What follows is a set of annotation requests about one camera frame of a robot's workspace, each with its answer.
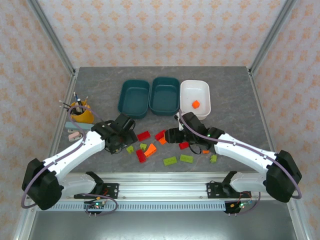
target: lime green block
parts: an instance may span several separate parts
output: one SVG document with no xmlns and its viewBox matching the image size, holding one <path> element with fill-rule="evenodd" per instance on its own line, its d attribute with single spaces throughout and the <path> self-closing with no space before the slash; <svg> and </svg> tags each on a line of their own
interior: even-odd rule
<svg viewBox="0 0 320 240">
<path fill-rule="evenodd" d="M 210 163 L 215 164 L 216 161 L 217 161 L 217 155 L 212 155 L 212 156 L 210 157 Z"/>
<path fill-rule="evenodd" d="M 132 154 L 135 151 L 133 146 L 128 146 L 126 150 L 129 154 Z"/>
<path fill-rule="evenodd" d="M 169 166 L 171 164 L 176 164 L 177 162 L 178 161 L 177 161 L 177 158 L 175 156 L 163 159 L 163 163 L 164 163 L 165 166 Z"/>
<path fill-rule="evenodd" d="M 180 161 L 193 164 L 194 163 L 194 157 L 181 154 L 180 155 Z"/>
<path fill-rule="evenodd" d="M 147 144 L 140 143 L 140 149 L 141 149 L 142 151 L 146 151 L 146 150 L 147 150 Z"/>
</svg>

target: patterned wallpaper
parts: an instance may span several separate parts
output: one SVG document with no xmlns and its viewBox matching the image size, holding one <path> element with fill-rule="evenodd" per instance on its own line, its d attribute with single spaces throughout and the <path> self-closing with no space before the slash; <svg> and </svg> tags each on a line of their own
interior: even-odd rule
<svg viewBox="0 0 320 240">
<path fill-rule="evenodd" d="M 39 0 L 72 64 L 251 66 L 285 0 Z"/>
<path fill-rule="evenodd" d="M 308 223 L 320 239 L 320 4 L 299 0 L 254 78 L 278 150 L 302 173 Z"/>
<path fill-rule="evenodd" d="M 70 74 L 26 0 L 0 1 L 0 239 L 12 239 L 28 162 L 47 157 Z"/>
</svg>

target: white container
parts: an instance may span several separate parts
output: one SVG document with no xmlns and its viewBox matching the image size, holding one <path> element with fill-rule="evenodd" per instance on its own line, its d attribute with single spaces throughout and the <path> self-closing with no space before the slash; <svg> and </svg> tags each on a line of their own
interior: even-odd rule
<svg viewBox="0 0 320 240">
<path fill-rule="evenodd" d="M 192 103 L 200 106 L 194 108 Z M 180 85 L 180 108 L 184 113 L 193 112 L 199 120 L 205 119 L 211 112 L 210 89 L 208 83 L 200 80 L 185 80 Z"/>
</svg>

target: red block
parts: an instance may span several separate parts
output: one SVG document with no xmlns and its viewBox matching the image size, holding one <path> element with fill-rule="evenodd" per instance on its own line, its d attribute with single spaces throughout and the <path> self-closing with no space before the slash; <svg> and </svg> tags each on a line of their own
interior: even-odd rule
<svg viewBox="0 0 320 240">
<path fill-rule="evenodd" d="M 189 143 L 188 142 L 182 142 L 182 143 L 179 143 L 179 148 L 182 150 L 182 149 L 186 149 L 189 147 Z"/>
<path fill-rule="evenodd" d="M 140 133 L 138 136 L 137 136 L 138 140 L 140 142 L 142 142 L 143 140 L 146 140 L 148 138 L 150 138 L 150 133 L 148 131 L 145 131 L 143 133 Z"/>
<path fill-rule="evenodd" d="M 155 140 L 159 141 L 160 139 L 162 139 L 165 136 L 165 131 L 166 130 L 162 130 L 161 132 L 159 132 L 157 135 L 155 135 Z"/>
<path fill-rule="evenodd" d="M 144 163 L 145 161 L 147 161 L 147 157 L 146 157 L 146 155 L 144 154 L 144 152 L 141 149 L 135 151 L 135 153 L 136 153 L 136 155 L 137 155 L 137 157 L 139 159 L 139 162 L 141 164 Z"/>
</svg>

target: yellow cup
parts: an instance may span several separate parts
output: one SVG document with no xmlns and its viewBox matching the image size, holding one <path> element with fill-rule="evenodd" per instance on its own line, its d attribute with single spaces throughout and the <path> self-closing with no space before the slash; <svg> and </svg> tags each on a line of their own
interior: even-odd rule
<svg viewBox="0 0 320 240">
<path fill-rule="evenodd" d="M 95 120 L 95 116 L 92 114 L 90 110 L 84 109 L 84 113 L 80 115 L 71 115 L 71 118 L 75 120 L 77 123 L 84 123 L 84 124 L 92 124 Z"/>
</svg>

